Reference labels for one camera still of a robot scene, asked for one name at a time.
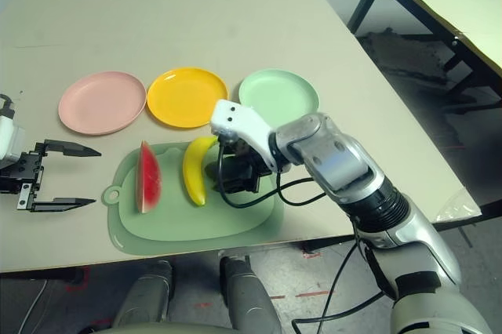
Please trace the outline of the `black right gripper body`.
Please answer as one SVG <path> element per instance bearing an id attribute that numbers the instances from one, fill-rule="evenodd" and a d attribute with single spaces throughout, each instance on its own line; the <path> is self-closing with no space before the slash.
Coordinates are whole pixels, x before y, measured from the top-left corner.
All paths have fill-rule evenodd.
<path id="1" fill-rule="evenodd" d="M 260 178 L 271 175 L 260 154 L 244 140 L 230 141 L 222 136 L 218 136 L 217 140 L 224 152 L 221 179 L 225 193 L 257 193 Z"/>

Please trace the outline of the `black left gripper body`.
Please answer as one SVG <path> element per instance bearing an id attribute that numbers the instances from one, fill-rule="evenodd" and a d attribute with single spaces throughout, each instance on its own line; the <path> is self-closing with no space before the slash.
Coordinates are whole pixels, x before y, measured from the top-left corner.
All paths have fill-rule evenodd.
<path id="1" fill-rule="evenodd" d="M 23 152 L 17 162 L 1 168 L 1 193 L 17 195 L 18 210 L 42 211 L 42 203 L 35 199 L 41 185 L 44 157 L 45 144 L 36 143 L 33 151 Z"/>

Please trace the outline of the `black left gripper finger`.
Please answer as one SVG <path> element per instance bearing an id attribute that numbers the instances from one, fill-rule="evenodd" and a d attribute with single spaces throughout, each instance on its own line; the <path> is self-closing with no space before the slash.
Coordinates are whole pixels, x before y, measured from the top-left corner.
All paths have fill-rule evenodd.
<path id="1" fill-rule="evenodd" d="M 79 143 L 62 140 L 44 140 L 43 143 L 36 143 L 36 154 L 41 158 L 45 157 L 49 151 L 60 152 L 72 157 L 100 157 L 101 153 L 90 147 Z"/>
<path id="2" fill-rule="evenodd" d="M 94 203 L 89 198 L 54 198 L 52 201 L 39 201 L 32 205 L 32 212 L 66 212 Z"/>

